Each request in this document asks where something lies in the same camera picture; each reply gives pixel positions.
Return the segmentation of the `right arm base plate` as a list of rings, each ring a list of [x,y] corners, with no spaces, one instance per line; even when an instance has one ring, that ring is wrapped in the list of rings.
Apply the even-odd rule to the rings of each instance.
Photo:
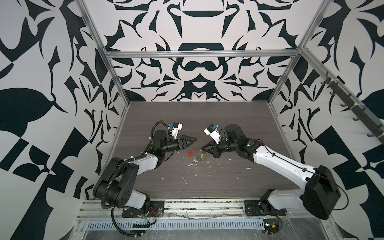
[[[256,216],[286,216],[287,210],[276,210],[267,200],[245,200],[245,214],[249,217]]]

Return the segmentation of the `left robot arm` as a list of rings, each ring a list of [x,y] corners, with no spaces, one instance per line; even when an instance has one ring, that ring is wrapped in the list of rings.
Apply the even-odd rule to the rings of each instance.
[[[158,168],[166,159],[166,153],[188,148],[197,139],[191,136],[174,137],[158,130],[149,142],[148,149],[141,155],[121,159],[115,157],[99,177],[93,189],[93,196],[101,200],[103,209],[149,208],[150,197],[134,189],[137,176]]]

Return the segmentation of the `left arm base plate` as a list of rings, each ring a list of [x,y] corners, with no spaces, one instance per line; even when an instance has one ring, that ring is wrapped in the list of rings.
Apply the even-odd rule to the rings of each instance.
[[[164,210],[164,201],[146,201],[141,209],[129,207],[123,210],[123,218],[152,218],[161,214]]]

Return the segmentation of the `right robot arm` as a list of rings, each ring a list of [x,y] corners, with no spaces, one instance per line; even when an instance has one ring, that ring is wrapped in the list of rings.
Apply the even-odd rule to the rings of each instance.
[[[306,210],[327,220],[341,197],[340,187],[325,166],[312,167],[299,163],[269,148],[261,139],[247,138],[240,126],[224,129],[209,125],[204,133],[212,140],[202,151],[219,158],[222,153],[235,152],[241,158],[267,167],[294,183],[296,190],[269,189],[256,202],[246,202],[248,216],[277,216],[287,209]]]

